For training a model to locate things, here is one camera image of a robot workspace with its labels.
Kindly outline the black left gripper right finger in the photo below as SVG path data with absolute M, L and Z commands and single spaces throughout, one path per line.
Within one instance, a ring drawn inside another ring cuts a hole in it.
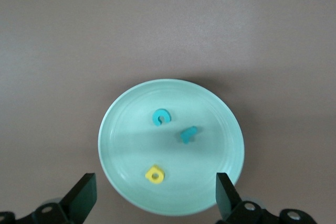
M 218 223 L 316 223 L 298 209 L 283 209 L 275 216 L 253 201 L 242 200 L 226 173 L 216 174 L 216 203 L 222 217 Z

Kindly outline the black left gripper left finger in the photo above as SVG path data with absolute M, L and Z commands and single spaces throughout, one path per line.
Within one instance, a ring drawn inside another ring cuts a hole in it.
M 96 175 L 86 173 L 60 202 L 41 205 L 20 219 L 13 212 L 3 211 L 1 223 L 84 223 L 96 202 Z

